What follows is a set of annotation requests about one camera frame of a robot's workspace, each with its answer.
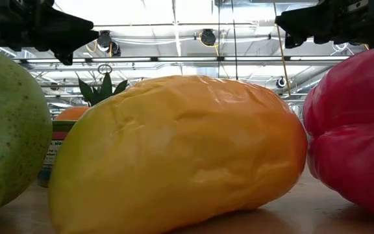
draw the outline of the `yellow mango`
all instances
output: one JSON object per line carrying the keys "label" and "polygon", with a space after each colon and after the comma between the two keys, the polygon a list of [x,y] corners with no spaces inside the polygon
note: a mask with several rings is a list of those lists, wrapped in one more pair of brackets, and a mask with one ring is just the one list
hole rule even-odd
{"label": "yellow mango", "polygon": [[205,76],[142,81],[89,109],[49,185],[59,234],[155,234],[286,194],[306,134],[272,91]]}

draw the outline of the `pineapple leaves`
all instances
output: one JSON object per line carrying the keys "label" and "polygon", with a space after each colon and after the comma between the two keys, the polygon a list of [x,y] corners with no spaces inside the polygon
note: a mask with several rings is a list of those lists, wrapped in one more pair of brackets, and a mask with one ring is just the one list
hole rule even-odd
{"label": "pineapple leaves", "polygon": [[90,88],[90,86],[88,84],[86,84],[85,82],[80,80],[80,78],[77,78],[77,79],[79,81],[79,88],[81,90],[81,93],[82,93],[84,99],[92,106],[93,105],[92,102],[95,98],[95,95],[92,92],[92,88]]}
{"label": "pineapple leaves", "polygon": [[127,86],[128,86],[128,80],[124,80],[120,82],[115,88],[113,95],[123,92],[127,88]]}
{"label": "pineapple leaves", "polygon": [[77,73],[76,75],[77,79],[79,80],[79,88],[81,90],[81,93],[84,99],[90,104],[91,107],[105,100],[106,98],[123,92],[128,86],[128,80],[122,81],[117,85],[115,91],[112,92],[112,79],[110,78],[110,72],[104,73],[105,77],[103,78],[101,87],[98,89],[96,89],[95,87],[91,87],[84,81],[80,80],[79,75]]}
{"label": "pineapple leaves", "polygon": [[103,83],[99,95],[103,99],[109,98],[112,95],[112,80],[110,79],[109,73],[106,73],[105,77],[103,78]]}

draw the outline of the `wooden table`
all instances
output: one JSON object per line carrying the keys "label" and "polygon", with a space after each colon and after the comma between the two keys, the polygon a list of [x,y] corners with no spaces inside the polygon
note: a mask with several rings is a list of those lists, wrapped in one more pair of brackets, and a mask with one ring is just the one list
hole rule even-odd
{"label": "wooden table", "polygon": [[[0,210],[0,234],[34,233],[55,233],[49,221],[46,189],[38,185]],[[257,211],[228,214],[172,234],[193,233],[374,234],[374,216],[305,171],[287,195]]]}

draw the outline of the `bell pepper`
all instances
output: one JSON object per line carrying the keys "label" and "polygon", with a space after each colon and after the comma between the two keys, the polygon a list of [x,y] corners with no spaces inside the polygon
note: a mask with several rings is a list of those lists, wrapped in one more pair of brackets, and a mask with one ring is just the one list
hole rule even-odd
{"label": "bell pepper", "polygon": [[374,213],[374,49],[333,67],[306,97],[312,175]]}

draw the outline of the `cable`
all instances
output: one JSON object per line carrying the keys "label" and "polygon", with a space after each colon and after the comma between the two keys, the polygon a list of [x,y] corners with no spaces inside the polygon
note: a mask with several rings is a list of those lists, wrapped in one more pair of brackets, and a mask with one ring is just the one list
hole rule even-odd
{"label": "cable", "polygon": [[234,22],[234,10],[233,10],[233,0],[231,0],[232,3],[232,17],[233,17],[233,37],[234,37],[234,63],[236,66],[236,80],[239,79],[238,76],[238,44],[236,43],[236,24]]}
{"label": "cable", "polygon": [[[220,6],[221,6],[221,0],[218,0],[219,1],[219,5],[218,5],[218,17],[219,17],[219,20],[218,20],[218,33],[219,33],[219,40],[220,40]],[[220,42],[218,43],[219,44],[219,46],[216,48],[214,48],[214,49],[216,49],[216,52],[217,52],[217,54],[218,54],[218,57],[219,57],[219,54],[220,54]],[[221,61],[218,59],[218,78],[220,78],[220,65],[222,65],[222,63],[221,63]]]}
{"label": "cable", "polygon": [[123,40],[123,41],[130,41],[130,42],[174,42],[174,39],[169,38],[113,38],[115,40]]}
{"label": "cable", "polygon": [[[194,38],[184,38],[180,39],[180,42],[187,41],[187,40],[194,40]],[[147,45],[147,46],[157,46],[157,45],[165,45],[165,44],[171,44],[175,43],[175,40],[167,40],[167,41],[161,41],[161,42],[153,42],[153,41],[141,41],[141,40],[129,40],[129,39],[119,39],[114,38],[113,41],[120,42],[120,43],[126,43],[126,44],[133,44],[133,45]]]}
{"label": "cable", "polygon": [[87,49],[89,52],[92,52],[92,53],[95,52],[95,51],[96,51],[96,48],[97,48],[97,40],[95,41],[95,49],[93,49],[93,50],[89,48],[88,44],[86,44],[86,49]]}
{"label": "cable", "polygon": [[[273,10],[275,11],[275,17],[277,17],[277,0],[273,0]],[[288,94],[289,94],[289,96],[291,96],[290,80],[288,79],[288,73],[286,72],[284,48],[282,48],[281,34],[280,34],[280,31],[279,31],[279,26],[277,24],[275,24],[275,25],[277,26],[278,38],[280,38],[279,49],[280,49],[280,54],[281,54],[281,57],[282,57],[282,65],[284,66],[286,86],[288,88]]]}
{"label": "cable", "polygon": [[221,62],[220,62],[220,65],[221,65],[221,68],[223,68],[223,71],[226,73],[227,78],[231,79],[231,77],[230,77],[229,74],[227,73],[227,71],[226,71],[224,65],[223,65]]}
{"label": "cable", "polygon": [[101,45],[98,44],[97,45],[97,49],[100,50],[100,51],[102,51],[102,52],[105,52],[105,54],[106,54],[106,52],[108,51],[109,47],[108,46],[101,47]]}

